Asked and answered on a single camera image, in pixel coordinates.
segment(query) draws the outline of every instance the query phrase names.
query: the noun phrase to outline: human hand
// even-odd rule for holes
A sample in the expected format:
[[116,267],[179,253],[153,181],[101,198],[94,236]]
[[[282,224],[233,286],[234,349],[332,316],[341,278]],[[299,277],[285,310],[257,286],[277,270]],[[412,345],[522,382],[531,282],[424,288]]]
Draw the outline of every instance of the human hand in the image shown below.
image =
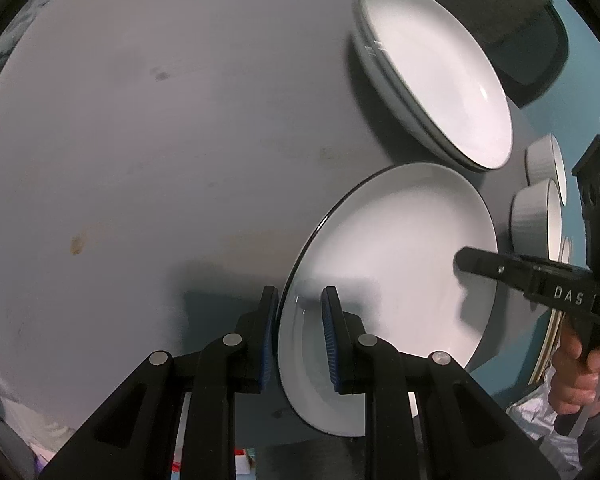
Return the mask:
[[[577,413],[581,406],[592,404],[596,397],[596,385],[600,379],[600,346],[589,353],[586,365],[578,360],[581,353],[582,343],[565,317],[560,329],[560,346],[552,358],[555,374],[549,392],[549,404],[558,415]],[[598,413],[600,398],[590,415]]]

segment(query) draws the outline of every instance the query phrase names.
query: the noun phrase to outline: plate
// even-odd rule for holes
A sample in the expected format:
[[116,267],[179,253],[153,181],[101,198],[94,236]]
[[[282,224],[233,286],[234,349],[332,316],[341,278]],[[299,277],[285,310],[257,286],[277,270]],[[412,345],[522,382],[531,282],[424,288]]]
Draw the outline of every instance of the plate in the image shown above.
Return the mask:
[[358,314],[367,332],[399,351],[427,356],[444,350],[468,363],[496,282],[454,267],[454,255],[465,246],[497,251],[493,222],[474,187],[438,164],[383,170],[331,210],[281,298],[278,368],[305,422],[339,436],[365,433],[364,395],[339,396],[330,381],[320,313],[327,285],[337,287],[343,309]]
[[501,168],[513,141],[507,99],[464,26],[435,0],[358,0],[356,15],[367,47],[358,53],[367,69],[365,56],[375,57],[387,79],[370,74],[376,88],[391,85],[413,115],[408,130],[474,171]]

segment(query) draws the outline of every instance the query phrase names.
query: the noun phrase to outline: silver screw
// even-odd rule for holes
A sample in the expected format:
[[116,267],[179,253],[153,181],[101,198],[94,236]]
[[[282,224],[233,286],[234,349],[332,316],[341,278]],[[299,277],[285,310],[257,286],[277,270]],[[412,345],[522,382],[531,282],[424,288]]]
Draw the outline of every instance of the silver screw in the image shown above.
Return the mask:
[[235,332],[231,332],[222,338],[222,342],[227,346],[236,346],[242,342],[242,336]]
[[451,356],[442,351],[433,352],[431,358],[433,359],[433,362],[443,366],[448,365],[451,362]]
[[167,355],[167,352],[154,352],[149,356],[149,362],[154,366],[160,366],[165,364],[168,358],[169,356]]
[[373,334],[362,334],[358,336],[358,342],[362,346],[373,346],[378,342],[378,338]]

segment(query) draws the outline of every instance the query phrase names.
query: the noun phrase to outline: table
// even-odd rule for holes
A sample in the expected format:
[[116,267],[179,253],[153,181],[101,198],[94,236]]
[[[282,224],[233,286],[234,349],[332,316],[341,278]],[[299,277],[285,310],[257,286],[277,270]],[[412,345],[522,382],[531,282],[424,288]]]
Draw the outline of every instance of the table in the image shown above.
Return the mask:
[[[199,350],[282,290],[358,182],[435,160],[366,79],[352,2],[45,7],[0,77],[0,374],[21,402],[79,426],[150,352]],[[501,251],[538,136],[510,108],[510,162],[464,172]],[[499,288],[470,365],[542,310]],[[276,387],[236,417],[238,446],[315,434]]]

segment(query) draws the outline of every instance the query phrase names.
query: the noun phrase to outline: fingernail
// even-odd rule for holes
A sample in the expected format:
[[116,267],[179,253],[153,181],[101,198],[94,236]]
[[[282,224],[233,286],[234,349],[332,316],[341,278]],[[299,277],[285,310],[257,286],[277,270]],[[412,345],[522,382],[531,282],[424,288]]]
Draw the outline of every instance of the fingernail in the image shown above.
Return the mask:
[[597,372],[600,369],[600,354],[589,356],[589,369],[592,372]]

